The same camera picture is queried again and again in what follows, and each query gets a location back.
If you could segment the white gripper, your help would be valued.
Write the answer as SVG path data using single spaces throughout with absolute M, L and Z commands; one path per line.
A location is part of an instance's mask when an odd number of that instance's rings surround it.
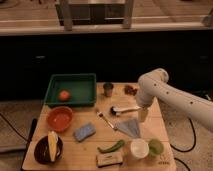
M 136 93 L 135 99 L 137 104 L 140 107 L 138 110 L 138 120 L 140 122 L 144 122 L 146 120 L 146 117 L 148 115 L 148 109 L 145 107 L 150 107 L 153 104 L 155 96 L 149 92 L 146 92 L 145 90 L 139 89 Z

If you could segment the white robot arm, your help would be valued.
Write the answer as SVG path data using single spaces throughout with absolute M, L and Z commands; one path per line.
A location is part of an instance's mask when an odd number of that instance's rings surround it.
M 136 102 L 140 107 L 150 107 L 154 98 L 182 110 L 189 117 L 213 133 L 213 102 L 179 90 L 167 84 L 169 75 L 158 68 L 141 75 Z

